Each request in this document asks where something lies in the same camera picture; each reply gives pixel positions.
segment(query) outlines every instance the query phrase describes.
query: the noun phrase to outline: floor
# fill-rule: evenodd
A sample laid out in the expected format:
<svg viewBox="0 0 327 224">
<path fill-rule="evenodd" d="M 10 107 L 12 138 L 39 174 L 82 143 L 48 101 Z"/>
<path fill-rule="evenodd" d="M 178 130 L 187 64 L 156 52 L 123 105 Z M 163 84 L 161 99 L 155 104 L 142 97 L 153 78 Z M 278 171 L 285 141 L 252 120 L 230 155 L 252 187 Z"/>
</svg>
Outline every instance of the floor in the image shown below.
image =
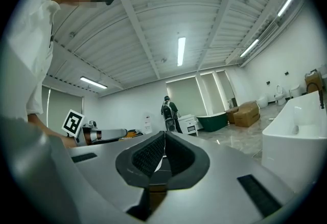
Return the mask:
<svg viewBox="0 0 327 224">
<path fill-rule="evenodd" d="M 269 118 L 275 118 L 285 105 L 278 106 L 269 104 L 260 109 L 260 119 L 249 128 L 236 127 L 234 124 L 214 131 L 199 131 L 199 138 L 215 142 L 217 140 L 221 145 L 227 145 L 242 151 L 246 155 L 261 163 L 262 158 L 262 131 L 271 123 Z"/>
</svg>

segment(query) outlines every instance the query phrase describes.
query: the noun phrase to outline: toilet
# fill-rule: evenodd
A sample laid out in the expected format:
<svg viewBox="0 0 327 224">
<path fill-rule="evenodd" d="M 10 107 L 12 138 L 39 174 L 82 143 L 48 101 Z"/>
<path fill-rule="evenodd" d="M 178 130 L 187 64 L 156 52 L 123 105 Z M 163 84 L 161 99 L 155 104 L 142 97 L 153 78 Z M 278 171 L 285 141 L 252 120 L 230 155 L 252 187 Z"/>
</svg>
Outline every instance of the toilet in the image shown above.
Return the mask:
<svg viewBox="0 0 327 224">
<path fill-rule="evenodd" d="M 268 97 L 267 95 L 262 95 L 257 101 L 256 103 L 258 104 L 258 106 L 260 108 L 264 108 L 266 106 L 268 106 Z"/>
<path fill-rule="evenodd" d="M 295 87 L 290 89 L 290 96 L 293 98 L 302 96 L 300 84 L 296 85 Z"/>
<path fill-rule="evenodd" d="M 284 97 L 284 90 L 280 85 L 277 85 L 276 87 L 275 100 L 277 101 L 278 106 L 281 106 L 286 102 Z"/>
</svg>

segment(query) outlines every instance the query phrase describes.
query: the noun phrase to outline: white wall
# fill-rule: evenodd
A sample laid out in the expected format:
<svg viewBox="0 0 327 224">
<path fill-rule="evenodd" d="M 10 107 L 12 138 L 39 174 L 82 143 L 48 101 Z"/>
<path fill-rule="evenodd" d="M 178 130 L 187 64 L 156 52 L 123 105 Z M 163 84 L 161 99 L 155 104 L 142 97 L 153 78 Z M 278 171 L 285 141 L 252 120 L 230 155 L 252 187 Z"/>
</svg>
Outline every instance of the white wall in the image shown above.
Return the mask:
<svg viewBox="0 0 327 224">
<path fill-rule="evenodd" d="M 97 123 L 98 128 L 103 127 L 101 125 L 102 109 L 100 106 L 100 99 L 93 96 L 85 96 L 83 99 L 83 114 L 87 121 L 94 120 Z"/>
<path fill-rule="evenodd" d="M 305 92 L 305 74 L 326 63 L 325 30 L 315 11 L 306 5 L 287 30 L 244 69 L 255 97 L 266 94 L 273 101 L 278 84 L 285 89 L 287 97 L 289 89 L 297 84 Z"/>
<path fill-rule="evenodd" d="M 225 68 L 238 106 L 244 102 L 256 100 L 255 92 L 244 69 L 237 66 Z"/>
<path fill-rule="evenodd" d="M 160 110 L 166 95 L 166 82 L 161 80 L 102 97 L 98 103 L 98 125 L 108 129 L 142 129 L 145 116 L 150 116 L 153 131 L 165 130 Z"/>
</svg>

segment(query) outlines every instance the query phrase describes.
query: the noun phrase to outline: fluorescent light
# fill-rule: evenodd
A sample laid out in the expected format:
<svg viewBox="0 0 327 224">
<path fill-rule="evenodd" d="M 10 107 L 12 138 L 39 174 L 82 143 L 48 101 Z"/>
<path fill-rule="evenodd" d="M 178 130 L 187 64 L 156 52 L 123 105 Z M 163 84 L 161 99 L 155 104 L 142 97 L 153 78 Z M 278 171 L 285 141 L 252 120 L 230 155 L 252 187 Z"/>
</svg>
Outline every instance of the fluorescent light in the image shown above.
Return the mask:
<svg viewBox="0 0 327 224">
<path fill-rule="evenodd" d="M 248 51 L 250 50 L 250 49 L 252 49 L 254 46 L 255 46 L 255 44 L 257 44 L 257 42 L 258 42 L 259 40 L 258 39 L 256 39 L 252 44 L 251 44 L 251 46 L 249 46 L 241 55 L 240 55 L 240 57 L 242 58 L 242 57 L 244 57 L 245 56 L 245 54 L 246 53 L 248 53 Z"/>
<path fill-rule="evenodd" d="M 287 0 L 286 3 L 284 4 L 284 6 L 282 7 L 282 9 L 279 11 L 278 13 L 278 17 L 280 17 L 284 11 L 287 9 L 287 7 L 289 6 L 289 4 L 292 2 L 292 0 Z"/>
<path fill-rule="evenodd" d="M 85 78 L 85 77 L 81 77 L 81 80 L 83 80 L 83 81 L 85 81 L 85 82 L 87 82 L 87 83 L 90 83 L 90 84 L 92 84 L 92 85 L 94 85 L 94 86 L 100 87 L 100 88 L 108 88 L 108 87 L 105 86 L 105 85 L 99 84 L 99 83 L 97 83 L 97 82 L 95 82 L 95 81 L 93 81 L 93 80 L 90 80 L 90 79 L 88 79 L 88 78 Z"/>
<path fill-rule="evenodd" d="M 185 49 L 186 38 L 178 39 L 178 56 L 177 56 L 177 66 L 183 65 L 184 49 Z"/>
</svg>

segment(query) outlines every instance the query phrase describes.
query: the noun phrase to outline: vent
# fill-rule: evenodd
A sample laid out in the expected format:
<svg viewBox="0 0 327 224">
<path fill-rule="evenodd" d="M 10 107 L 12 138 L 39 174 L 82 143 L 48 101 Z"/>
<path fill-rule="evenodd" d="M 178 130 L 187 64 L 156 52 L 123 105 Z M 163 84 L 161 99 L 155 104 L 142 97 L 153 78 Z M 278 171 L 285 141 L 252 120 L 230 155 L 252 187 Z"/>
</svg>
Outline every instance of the vent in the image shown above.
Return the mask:
<svg viewBox="0 0 327 224">
<path fill-rule="evenodd" d="M 269 26 L 265 29 L 265 31 L 259 37 L 258 45 L 262 45 L 277 29 L 279 25 L 276 22 L 272 22 Z"/>
</svg>

